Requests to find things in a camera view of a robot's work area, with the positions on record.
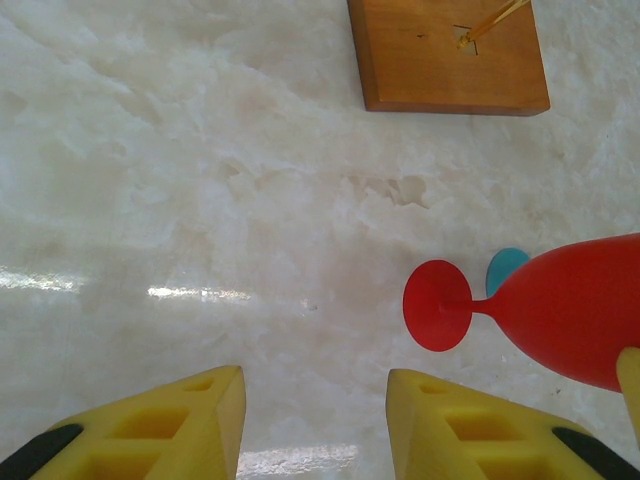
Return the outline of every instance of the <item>teal object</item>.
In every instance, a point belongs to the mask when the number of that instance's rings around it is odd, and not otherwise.
[[[492,297],[513,272],[531,260],[519,248],[503,248],[491,259],[487,269],[485,288],[487,298]]]

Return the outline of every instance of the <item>wooden block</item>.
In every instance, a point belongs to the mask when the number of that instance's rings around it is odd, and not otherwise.
[[[456,47],[461,28],[504,0],[348,3],[367,110],[536,115],[550,108],[530,4],[479,38],[470,54]]]

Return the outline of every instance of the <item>hole in wooden block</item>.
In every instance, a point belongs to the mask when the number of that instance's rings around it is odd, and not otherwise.
[[[426,393],[429,395],[442,395],[444,393],[447,393],[447,391],[443,387],[432,385],[430,383],[423,383],[422,385],[420,385],[420,390],[422,390],[422,393]]]
[[[213,385],[213,378],[205,378],[199,382],[194,382],[192,385],[188,385],[184,388],[185,392],[204,392],[209,390]]]
[[[463,442],[520,440],[518,431],[500,415],[484,411],[453,411],[445,415]]]
[[[120,423],[111,438],[173,438],[187,415],[188,408],[147,408]]]
[[[458,44],[460,37],[462,37],[463,35],[466,35],[470,31],[471,29],[468,27],[454,25],[453,35],[454,35],[454,41],[456,42],[456,45]],[[467,55],[478,55],[478,46],[476,45],[476,42],[469,42],[464,47],[460,48],[458,51],[462,53],[466,53]]]
[[[493,457],[478,460],[487,480],[569,480],[542,457]]]
[[[99,453],[91,456],[68,480],[143,480],[159,453]]]

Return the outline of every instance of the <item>marble floor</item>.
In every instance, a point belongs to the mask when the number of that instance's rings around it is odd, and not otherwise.
[[[245,369],[238,478],[390,479],[390,368],[577,421],[622,398],[486,317],[410,338],[406,279],[640,230],[640,3],[535,0],[529,119],[363,109],[344,0],[0,3],[0,457],[57,420]]]

